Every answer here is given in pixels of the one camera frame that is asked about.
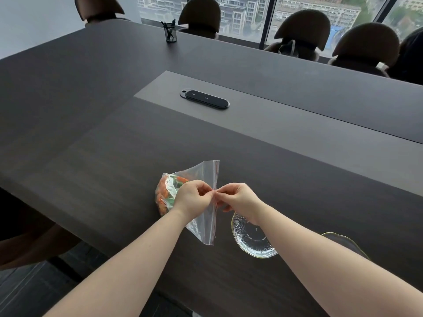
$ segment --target pen holder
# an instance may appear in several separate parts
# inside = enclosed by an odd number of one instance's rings
[[[163,28],[165,29],[165,37],[167,43],[176,42],[176,30],[175,23],[163,23]]]

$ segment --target plastic bag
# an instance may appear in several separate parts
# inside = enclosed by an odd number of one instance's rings
[[[218,174],[219,160],[203,161],[187,170],[163,174],[156,188],[156,203],[160,215],[164,216],[173,208],[175,196],[185,182],[199,179],[216,189]],[[213,245],[214,242],[216,210],[217,206],[211,203],[201,215],[187,224],[188,230],[206,245]]]

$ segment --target glass saucer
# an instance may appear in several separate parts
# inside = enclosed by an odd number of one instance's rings
[[[263,230],[238,213],[232,217],[231,228],[238,246],[251,256],[269,258],[278,254],[267,240]]]

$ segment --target hand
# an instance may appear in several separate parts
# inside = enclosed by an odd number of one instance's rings
[[[245,183],[229,183],[220,187],[214,192],[214,197],[218,201],[218,206],[228,204],[223,209],[224,212],[233,209],[252,224],[258,225],[258,212],[264,203]]]
[[[207,183],[201,180],[188,181],[179,188],[171,211],[181,212],[188,224],[203,213],[212,198],[213,189]]]

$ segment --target forearm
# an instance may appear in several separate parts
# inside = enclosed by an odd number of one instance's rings
[[[421,316],[423,294],[371,261],[267,205],[258,223],[331,317]]]
[[[45,317],[138,317],[187,224],[172,210],[74,288]]]

